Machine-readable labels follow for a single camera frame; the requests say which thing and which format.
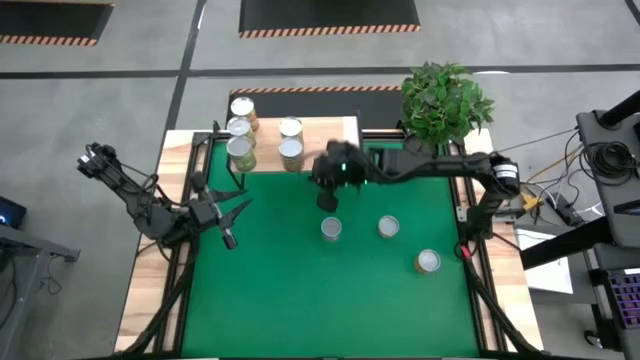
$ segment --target green mat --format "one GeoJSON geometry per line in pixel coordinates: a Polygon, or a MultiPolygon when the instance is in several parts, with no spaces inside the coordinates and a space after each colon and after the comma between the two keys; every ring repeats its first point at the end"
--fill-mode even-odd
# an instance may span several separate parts
{"type": "MultiPolygon", "coordinates": [[[[216,145],[209,186],[231,191],[225,161],[216,145]]],[[[239,246],[227,250],[217,229],[202,236],[183,356],[477,356],[447,180],[341,189],[330,215],[307,176],[247,175],[254,201],[233,228],[239,246]],[[400,222],[392,239],[377,233],[383,215],[400,222]],[[342,222],[335,243],[321,236],[327,216],[342,222]],[[442,265],[420,275],[413,261],[426,248],[442,265]]],[[[244,199],[234,200],[223,211],[244,199]]]]}

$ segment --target gray floor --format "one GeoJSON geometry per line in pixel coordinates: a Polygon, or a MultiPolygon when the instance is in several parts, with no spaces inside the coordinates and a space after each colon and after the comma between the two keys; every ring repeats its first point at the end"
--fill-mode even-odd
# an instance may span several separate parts
{"type": "MultiPolygon", "coordinates": [[[[196,0],[116,1],[93,48],[0,46],[0,72],[178,70],[196,0]]],[[[623,0],[416,0],[422,31],[239,39],[240,1],[209,0],[192,69],[640,63],[640,26],[623,0]]],[[[209,129],[240,87],[398,85],[404,76],[191,78],[178,129],[209,129]]],[[[575,114],[609,108],[640,84],[640,72],[474,75],[496,100],[495,149],[575,126],[575,114]]],[[[114,145],[125,162],[154,170],[175,79],[0,80],[0,195],[29,208],[25,231],[82,249],[76,264],[54,263],[64,285],[42,291],[24,334],[27,359],[107,355],[113,349],[138,234],[123,204],[75,170],[84,145],[114,145]]],[[[506,152],[523,178],[562,157],[568,135],[506,152]]],[[[539,180],[559,175],[561,169],[539,180]]],[[[598,200],[589,179],[576,208],[598,200]]],[[[562,185],[562,193],[575,196],[562,185]]],[[[544,216],[557,221],[545,209],[544,216]]],[[[594,219],[597,215],[585,212],[594,219]]],[[[554,354],[620,359],[589,347],[584,305],[538,302],[545,348],[554,354]]]]}

